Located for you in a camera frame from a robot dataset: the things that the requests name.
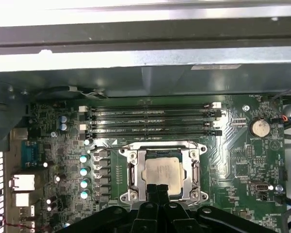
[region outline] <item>chip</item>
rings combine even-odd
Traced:
[[[147,159],[142,178],[146,184],[167,184],[168,195],[179,195],[183,186],[184,170],[176,157]]]

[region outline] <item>screw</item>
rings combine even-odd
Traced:
[[[136,192],[131,192],[130,193],[130,199],[137,200],[138,199],[137,193]]]
[[[178,205],[176,203],[174,203],[174,202],[172,202],[172,203],[169,204],[169,207],[170,208],[176,208],[177,206]]]
[[[243,110],[244,112],[248,112],[248,111],[250,110],[249,105],[244,105],[244,106],[242,107],[242,110]]]
[[[191,152],[191,158],[196,158],[196,152],[195,152],[195,150],[193,150],[193,151]]]
[[[56,133],[56,132],[51,132],[51,133],[50,133],[50,136],[51,136],[51,137],[57,137],[57,133]]]
[[[277,185],[275,190],[278,192],[278,193],[281,193],[283,191],[283,186],[282,185]]]
[[[131,159],[135,159],[135,158],[137,158],[136,153],[130,153],[130,158],[131,158]]]
[[[198,193],[197,193],[196,191],[193,191],[193,192],[191,193],[191,197],[192,197],[193,199],[198,198]]]
[[[211,213],[211,209],[209,209],[209,208],[204,208],[204,209],[203,209],[203,212],[204,212],[205,214],[210,214],[210,213]]]

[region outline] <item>metal panel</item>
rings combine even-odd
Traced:
[[[136,50],[0,55],[0,72],[214,64],[291,63],[291,46],[186,50]]]
[[[291,88],[291,64],[116,67],[0,72],[0,80],[33,94],[54,86],[102,89],[108,97],[278,92]],[[59,92],[49,98],[75,98]]]
[[[0,26],[283,16],[291,16],[291,0],[0,2]]]
[[[270,38],[291,38],[291,17],[0,27],[0,47]]]

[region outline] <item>motherboard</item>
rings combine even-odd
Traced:
[[[284,130],[270,98],[34,103],[21,174],[39,177],[40,196],[29,200],[34,217],[23,219],[56,231],[109,206],[129,209],[145,200],[146,184],[165,183],[170,199],[192,210],[212,205],[280,232]]]

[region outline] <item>capacitor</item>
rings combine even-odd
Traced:
[[[61,117],[59,117],[59,121],[61,123],[66,123],[66,122],[68,122],[68,118],[66,116],[61,116]]]
[[[43,163],[43,167],[51,167],[54,166],[54,161],[47,161]]]
[[[59,175],[55,176],[55,181],[59,182],[59,181],[64,180],[66,178],[67,178],[67,176],[65,174],[59,174]]]
[[[47,211],[52,211],[53,209],[55,209],[57,207],[57,203],[53,202],[51,203],[48,207],[47,207]]]
[[[84,140],[84,145],[88,146],[88,145],[92,144],[93,142],[94,142],[94,140],[92,138],[85,139]]]
[[[86,176],[90,171],[91,171],[91,168],[89,166],[85,166],[85,167],[81,168],[80,175]]]
[[[87,188],[87,186],[89,185],[90,182],[91,181],[88,178],[83,179],[80,183],[81,188]]]
[[[61,131],[66,131],[67,130],[67,125],[66,124],[61,124],[60,126],[59,126],[59,129],[61,130]]]
[[[47,199],[47,204],[50,205],[52,202],[54,202],[56,200],[57,200],[56,196],[51,196],[49,199]]]
[[[81,192],[80,196],[82,199],[87,199],[90,194],[90,191],[88,189],[85,189],[84,191]]]
[[[86,163],[87,160],[89,160],[89,155],[88,155],[88,154],[86,154],[86,155],[81,155],[81,156],[80,156],[80,162],[81,162],[81,163]]]

